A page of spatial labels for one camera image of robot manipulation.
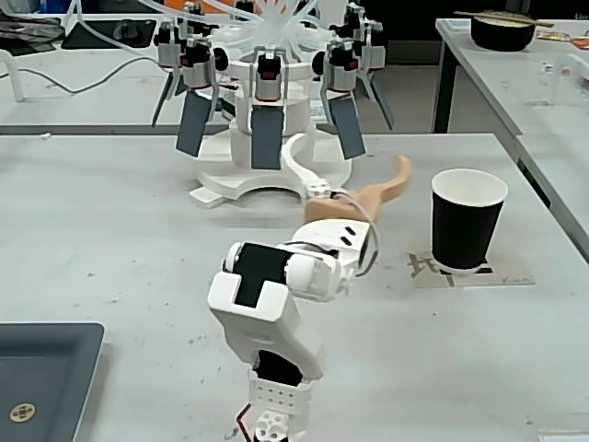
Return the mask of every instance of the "table leg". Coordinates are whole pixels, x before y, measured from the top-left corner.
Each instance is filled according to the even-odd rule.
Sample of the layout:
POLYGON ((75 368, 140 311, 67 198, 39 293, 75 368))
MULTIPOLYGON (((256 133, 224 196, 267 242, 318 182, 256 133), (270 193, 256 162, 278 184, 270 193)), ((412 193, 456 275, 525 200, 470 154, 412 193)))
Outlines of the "table leg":
POLYGON ((442 42, 438 84, 433 105, 432 132, 434 134, 447 134, 448 132, 457 66, 456 57, 445 42, 442 42))

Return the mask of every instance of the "bowl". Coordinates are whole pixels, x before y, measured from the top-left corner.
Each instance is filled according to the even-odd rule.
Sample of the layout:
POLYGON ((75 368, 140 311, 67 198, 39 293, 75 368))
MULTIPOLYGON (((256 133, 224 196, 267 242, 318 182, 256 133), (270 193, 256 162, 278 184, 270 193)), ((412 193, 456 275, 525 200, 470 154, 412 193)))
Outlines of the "bowl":
POLYGON ((497 16, 497 19, 473 17, 470 25, 470 36, 481 48, 500 52, 522 51, 534 38, 536 26, 505 20, 528 16, 498 11, 485 11, 485 14, 497 16))

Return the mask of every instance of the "robotic hand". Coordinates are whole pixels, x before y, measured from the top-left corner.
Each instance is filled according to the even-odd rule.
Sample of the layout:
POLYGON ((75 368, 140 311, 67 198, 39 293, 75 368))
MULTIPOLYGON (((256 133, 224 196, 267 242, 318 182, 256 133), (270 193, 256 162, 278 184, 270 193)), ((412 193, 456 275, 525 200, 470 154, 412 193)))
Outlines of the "robotic hand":
POLYGON ((299 228, 289 242, 235 244, 208 296, 225 340, 249 365, 248 405, 262 409, 259 442, 297 442, 306 434, 311 393, 324 373, 323 343, 299 315, 295 297, 331 301, 348 290, 362 265, 370 224, 324 219, 299 228))

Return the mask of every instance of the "paper cup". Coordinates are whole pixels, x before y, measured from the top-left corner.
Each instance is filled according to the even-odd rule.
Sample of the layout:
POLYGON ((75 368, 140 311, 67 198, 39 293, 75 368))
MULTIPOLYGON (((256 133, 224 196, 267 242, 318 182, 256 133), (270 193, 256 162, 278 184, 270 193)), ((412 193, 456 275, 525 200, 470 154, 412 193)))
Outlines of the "paper cup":
POLYGON ((475 273, 485 262, 507 184, 482 170, 450 169, 433 177, 432 192, 436 264, 448 273, 475 273))

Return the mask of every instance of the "white tabletop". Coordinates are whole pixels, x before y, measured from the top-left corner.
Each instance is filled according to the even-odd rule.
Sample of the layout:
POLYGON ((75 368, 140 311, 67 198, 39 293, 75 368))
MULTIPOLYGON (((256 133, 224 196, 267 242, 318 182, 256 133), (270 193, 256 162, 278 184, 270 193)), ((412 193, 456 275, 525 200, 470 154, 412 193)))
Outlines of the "white tabletop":
MULTIPOLYGON (((552 30, 583 35, 587 20, 548 20, 552 30)), ((589 60, 589 52, 570 43, 534 38, 521 52, 495 52, 482 49, 470 38, 464 20, 438 19, 436 28, 480 89, 499 118, 513 135, 587 134, 589 103, 570 81, 562 81, 554 106, 539 104, 550 98, 551 75, 543 74, 543 64, 554 64, 568 52, 589 60)))
POLYGON ((589 257, 589 154, 583 135, 520 135, 522 160, 551 201, 550 210, 589 257))
MULTIPOLYGON (((348 297, 298 303, 329 361, 309 440, 521 442, 528 415, 586 409, 587 264, 497 140, 365 139, 370 154, 354 160, 352 188, 390 177, 401 153, 414 176, 381 216, 374 271, 348 297), (520 256, 537 285, 413 288, 404 252, 428 247, 430 180, 453 167, 508 183, 491 252, 520 256)), ((207 309, 208 286, 231 244, 287 240, 302 219, 283 192, 197 208, 193 162, 173 142, 0 138, 0 320, 106 324, 91 442, 231 434, 247 368, 207 309)))
MULTIPOLYGON (((154 19, 161 15, 87 14, 86 20, 123 18, 154 19)), ((72 28, 75 19, 68 28, 72 28)), ((55 78, 71 89, 96 83, 120 64, 137 58, 119 49, 62 50, 40 52, 17 58, 19 67, 27 67, 55 78)), ((152 44, 137 50, 157 58, 152 44)), ((0 64, 0 73, 4 72, 0 64)), ((155 129, 151 127, 154 109, 167 74, 149 61, 131 64, 106 84, 71 96, 46 80, 21 74, 26 100, 16 103, 8 79, 0 80, 0 134, 176 134, 184 104, 184 95, 166 101, 155 129)), ((313 119, 325 122, 318 99, 319 83, 312 84, 313 119)), ((227 126, 220 112, 209 123, 213 132, 227 126)))

